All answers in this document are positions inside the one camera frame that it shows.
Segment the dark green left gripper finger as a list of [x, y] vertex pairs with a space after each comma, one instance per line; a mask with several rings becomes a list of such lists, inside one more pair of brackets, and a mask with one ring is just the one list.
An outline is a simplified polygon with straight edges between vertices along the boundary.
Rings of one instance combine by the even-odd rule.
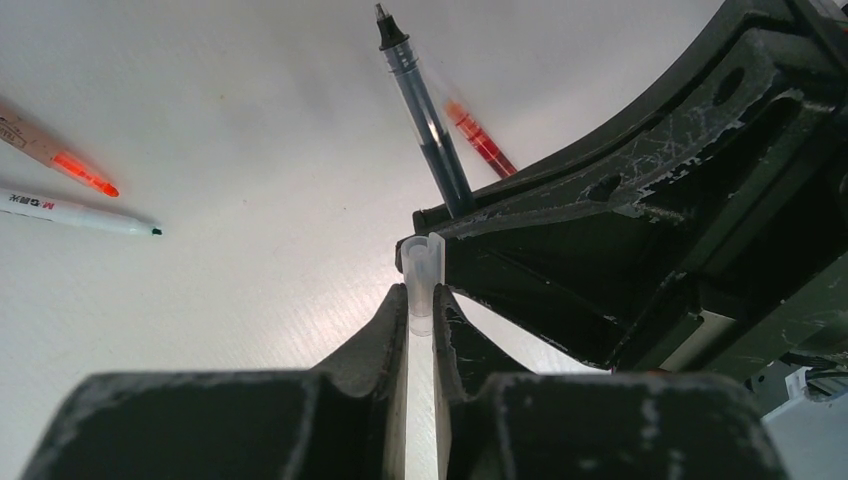
[[747, 32], [609, 155], [414, 230], [454, 292], [584, 364], [756, 371], [847, 307], [847, 66], [814, 47]]
[[819, 1], [725, 1], [681, 56], [632, 103], [585, 137], [474, 193], [478, 208], [589, 166], [670, 114], [747, 32], [774, 32], [813, 41], [814, 50], [847, 66], [847, 33]]

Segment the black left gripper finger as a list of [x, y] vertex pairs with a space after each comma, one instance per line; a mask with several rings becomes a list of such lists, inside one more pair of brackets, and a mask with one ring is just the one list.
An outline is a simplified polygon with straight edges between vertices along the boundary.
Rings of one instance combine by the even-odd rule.
[[400, 479], [407, 290], [306, 370], [114, 372], [65, 399], [26, 479]]
[[705, 374], [540, 375], [433, 297], [442, 479], [784, 479], [749, 392]]

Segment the black pen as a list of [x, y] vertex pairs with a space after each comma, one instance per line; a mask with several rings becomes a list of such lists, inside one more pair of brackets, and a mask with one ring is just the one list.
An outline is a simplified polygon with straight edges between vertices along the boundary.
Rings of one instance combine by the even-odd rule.
[[406, 105], [421, 152], [442, 200], [456, 218], [471, 212], [474, 198], [453, 140], [429, 92], [418, 55], [408, 34], [380, 3], [374, 6], [380, 51]]

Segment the red pen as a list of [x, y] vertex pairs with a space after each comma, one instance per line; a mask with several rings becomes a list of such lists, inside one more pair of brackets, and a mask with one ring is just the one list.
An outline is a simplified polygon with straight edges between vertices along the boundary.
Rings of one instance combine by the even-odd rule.
[[457, 131], [500, 179], [508, 178], [518, 172], [490, 134], [463, 104], [448, 99], [444, 102], [443, 109]]

